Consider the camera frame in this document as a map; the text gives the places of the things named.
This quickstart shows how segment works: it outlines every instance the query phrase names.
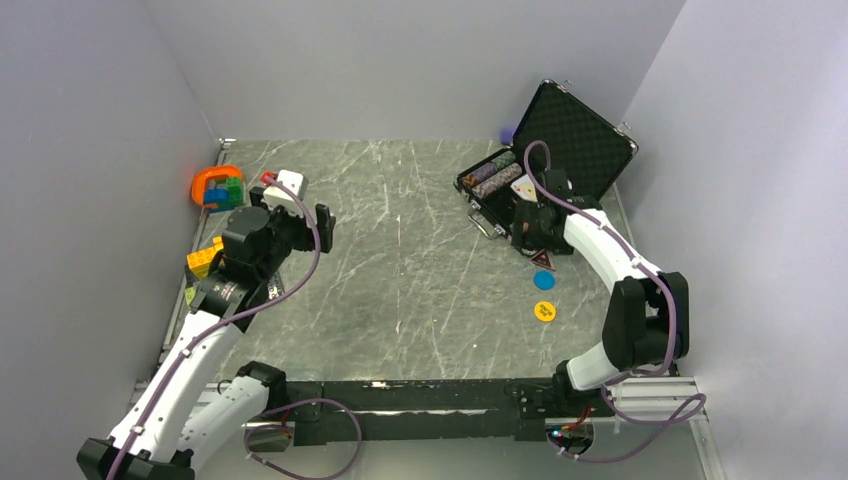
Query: green lego brick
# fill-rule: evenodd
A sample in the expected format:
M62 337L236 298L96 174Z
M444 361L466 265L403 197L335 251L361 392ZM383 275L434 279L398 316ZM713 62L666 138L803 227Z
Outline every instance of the green lego brick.
M227 192L229 196L227 205L233 207L244 205L244 188L242 187L241 180L235 177L228 178Z

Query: yellow poker chip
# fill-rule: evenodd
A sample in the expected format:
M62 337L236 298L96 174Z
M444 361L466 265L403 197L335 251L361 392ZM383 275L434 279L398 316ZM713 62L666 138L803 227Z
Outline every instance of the yellow poker chip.
M556 307L551 302L539 302L534 309L540 322L550 322L556 318Z

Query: yellow lego brick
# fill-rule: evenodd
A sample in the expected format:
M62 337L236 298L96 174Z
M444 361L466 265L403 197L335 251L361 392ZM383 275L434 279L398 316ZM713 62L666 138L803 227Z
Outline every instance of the yellow lego brick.
M215 245L209 248L204 248L203 250L198 250L194 253L189 253L186 255L186 263L188 264L189 270L191 273L195 274L197 278L205 278L206 275L209 274L209 265L212 263L212 259L215 258L215 254L218 251L224 248L224 244L218 241L214 242Z

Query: blue lego brick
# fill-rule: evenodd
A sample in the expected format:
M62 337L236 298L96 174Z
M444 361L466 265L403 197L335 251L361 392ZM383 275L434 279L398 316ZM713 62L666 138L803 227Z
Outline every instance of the blue lego brick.
M229 198L229 192L227 192L224 188L213 188L212 190L206 190L203 192L204 205L226 202Z

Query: red object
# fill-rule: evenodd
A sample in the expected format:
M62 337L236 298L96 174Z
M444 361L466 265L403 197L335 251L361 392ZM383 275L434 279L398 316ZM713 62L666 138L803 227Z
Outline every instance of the red object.
M203 206L203 192L206 191L210 181L236 177L244 180L241 170L232 165L219 165L217 167L204 168L191 181L191 199L194 203Z
M265 185L271 185L271 182L269 182L269 181L265 180L265 177L266 177L266 176L267 176L267 177L271 177L271 178L273 178L274 180L276 180L276 179L277 179L277 174L276 174L276 173L271 172L271 171L269 171L269 170L265 170L264 172L262 172L262 175L260 175L260 176L259 176L259 180L260 180L260 181L262 181L262 183L264 183Z

